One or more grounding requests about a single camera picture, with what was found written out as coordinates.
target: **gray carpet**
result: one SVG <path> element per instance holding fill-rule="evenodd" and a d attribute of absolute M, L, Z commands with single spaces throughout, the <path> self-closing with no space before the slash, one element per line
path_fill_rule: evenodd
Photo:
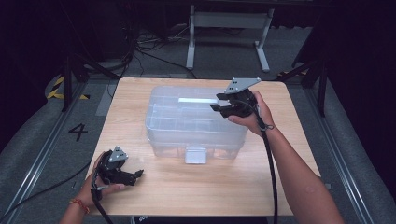
<path fill-rule="evenodd" d="M 308 28 L 270 30 L 264 45 L 270 73 L 264 73 L 261 70 L 256 51 L 252 46 L 260 33 L 246 30 L 238 35 L 229 35 L 221 30 L 203 30 L 198 33 L 196 39 L 193 74 L 182 66 L 158 61 L 136 52 L 136 58 L 133 59 L 124 76 L 169 78 L 196 76 L 208 79 L 260 77 L 263 80 L 273 80 L 279 72 L 292 69 L 291 63 L 309 32 Z M 184 66 L 187 46 L 188 41 L 181 39 L 161 49 L 148 51 L 148 53 Z M 330 156 L 330 146 L 326 136 L 320 129 L 318 120 L 315 119 L 317 112 L 308 101 L 309 90 L 304 90 L 298 84 L 300 79 L 300 77 L 294 77 L 288 80 L 288 89 L 322 174 L 321 178 L 324 183 L 329 184 L 330 193 L 346 223 L 361 223 Z M 49 83 L 46 92 L 52 87 L 53 81 Z M 59 138 L 56 139 L 30 195 L 66 179 L 91 160 L 111 103 L 111 95 L 116 86 L 117 81 L 109 81 L 100 74 L 92 75 L 83 91 L 83 94 L 90 95 L 90 99 L 77 100 L 59 132 Z M 40 149 L 46 144 L 53 126 L 62 115 L 62 106 L 63 100 L 49 99 L 48 103 L 15 134 L 0 155 L 0 169 L 2 170 L 0 215 L 3 215 L 11 204 Z M 373 223 L 396 223 L 394 201 L 367 158 L 331 85 L 327 89 L 325 109 L 326 121 L 361 191 L 361 197 L 367 205 Z M 84 124 L 84 130 L 88 132 L 77 141 L 78 135 L 68 131 L 79 124 Z M 86 172 L 84 170 L 60 187 L 25 203 L 13 223 L 56 223 L 62 216 L 68 200 L 78 192 Z M 129 217 L 112 217 L 112 220 L 114 223 L 130 223 Z M 99 216 L 87 216 L 84 223 L 106 222 Z M 296 223 L 296 221 L 293 217 L 281 217 L 279 223 Z"/>

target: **right hand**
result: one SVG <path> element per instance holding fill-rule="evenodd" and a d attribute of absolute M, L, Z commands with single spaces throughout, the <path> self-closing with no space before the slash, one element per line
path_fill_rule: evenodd
<path fill-rule="evenodd" d="M 262 95 L 258 91 L 252 91 L 252 93 L 257 100 L 257 105 L 259 106 L 259 109 L 260 109 L 260 117 L 262 118 L 262 121 L 264 121 L 265 124 L 274 125 L 274 127 L 275 127 L 270 108 L 262 99 Z M 262 136 L 262 132 L 260 131 L 259 124 L 257 122 L 256 115 L 254 113 L 252 113 L 250 116 L 245 117 L 245 118 L 231 115 L 228 117 L 228 120 L 233 123 L 246 126 L 253 133 L 255 133 L 259 136 Z"/>

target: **dark background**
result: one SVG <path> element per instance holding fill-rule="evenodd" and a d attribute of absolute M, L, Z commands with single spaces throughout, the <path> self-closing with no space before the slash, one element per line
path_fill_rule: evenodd
<path fill-rule="evenodd" d="M 97 62 L 127 51 L 125 36 L 144 27 L 167 36 L 187 23 L 189 6 L 129 1 L 2 1 L 0 150 L 47 102 L 44 89 L 77 52 Z M 328 76 L 375 169 L 396 195 L 395 15 L 386 1 L 333 1 L 336 10 L 276 10 L 274 26 L 314 26 L 298 62 L 324 57 Z M 133 16 L 124 14 L 132 10 Z"/>

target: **table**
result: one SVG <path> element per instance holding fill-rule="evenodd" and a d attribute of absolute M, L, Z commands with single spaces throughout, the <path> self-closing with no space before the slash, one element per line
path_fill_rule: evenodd
<path fill-rule="evenodd" d="M 248 132 L 234 160 L 186 164 L 182 158 L 159 158 L 146 137 L 145 117 L 151 90 L 159 85 L 226 88 L 230 80 L 124 77 L 115 92 L 92 161 L 119 146 L 129 159 L 122 171 L 145 173 L 133 187 L 105 197 L 109 215 L 130 216 L 271 216 L 273 193 L 263 141 Z M 277 127 L 320 175 L 285 84 L 261 82 L 251 90 L 262 93 Z M 280 216 L 292 215 L 276 171 Z"/>

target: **plastic container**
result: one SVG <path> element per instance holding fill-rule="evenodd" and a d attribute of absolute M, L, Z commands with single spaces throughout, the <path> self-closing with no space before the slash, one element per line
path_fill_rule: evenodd
<path fill-rule="evenodd" d="M 218 88 L 159 86 L 153 89 L 146 128 L 158 157 L 180 157 L 186 163 L 206 159 L 234 159 L 244 145 L 248 128 L 231 123 L 211 104 L 218 101 Z"/>

